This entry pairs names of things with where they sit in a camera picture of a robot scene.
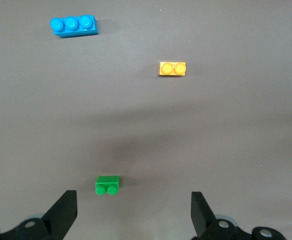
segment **gray surface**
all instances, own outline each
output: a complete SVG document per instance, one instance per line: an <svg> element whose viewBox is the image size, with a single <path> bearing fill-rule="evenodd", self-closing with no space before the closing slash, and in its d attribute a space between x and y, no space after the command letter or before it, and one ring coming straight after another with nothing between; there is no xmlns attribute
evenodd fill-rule
<svg viewBox="0 0 292 240"><path fill-rule="evenodd" d="M53 35L82 14L99 35ZM68 189L66 240L190 239L191 191L292 239L292 0L0 1L1 230Z"/></svg>

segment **blue lego brick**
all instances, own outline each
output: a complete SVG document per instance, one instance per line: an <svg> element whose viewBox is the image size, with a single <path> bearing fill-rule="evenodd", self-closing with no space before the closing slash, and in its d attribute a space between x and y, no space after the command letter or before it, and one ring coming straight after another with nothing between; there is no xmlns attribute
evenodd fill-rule
<svg viewBox="0 0 292 240"><path fill-rule="evenodd" d="M51 19L50 26L61 38L98 34L97 20L93 15L55 17Z"/></svg>

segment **lego brick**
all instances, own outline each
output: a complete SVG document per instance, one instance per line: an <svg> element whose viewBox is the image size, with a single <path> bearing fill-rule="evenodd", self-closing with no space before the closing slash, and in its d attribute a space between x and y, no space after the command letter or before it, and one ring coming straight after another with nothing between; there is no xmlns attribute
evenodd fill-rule
<svg viewBox="0 0 292 240"><path fill-rule="evenodd" d="M93 15L53 18L50 27L61 38L98 34L97 20Z"/></svg>
<svg viewBox="0 0 292 240"><path fill-rule="evenodd" d="M107 192L114 195L119 191L119 176L99 176L96 181L96 194L103 195Z"/></svg>
<svg viewBox="0 0 292 240"><path fill-rule="evenodd" d="M162 76L185 76L186 63L185 62L169 62L161 61L159 63L159 75Z"/></svg>

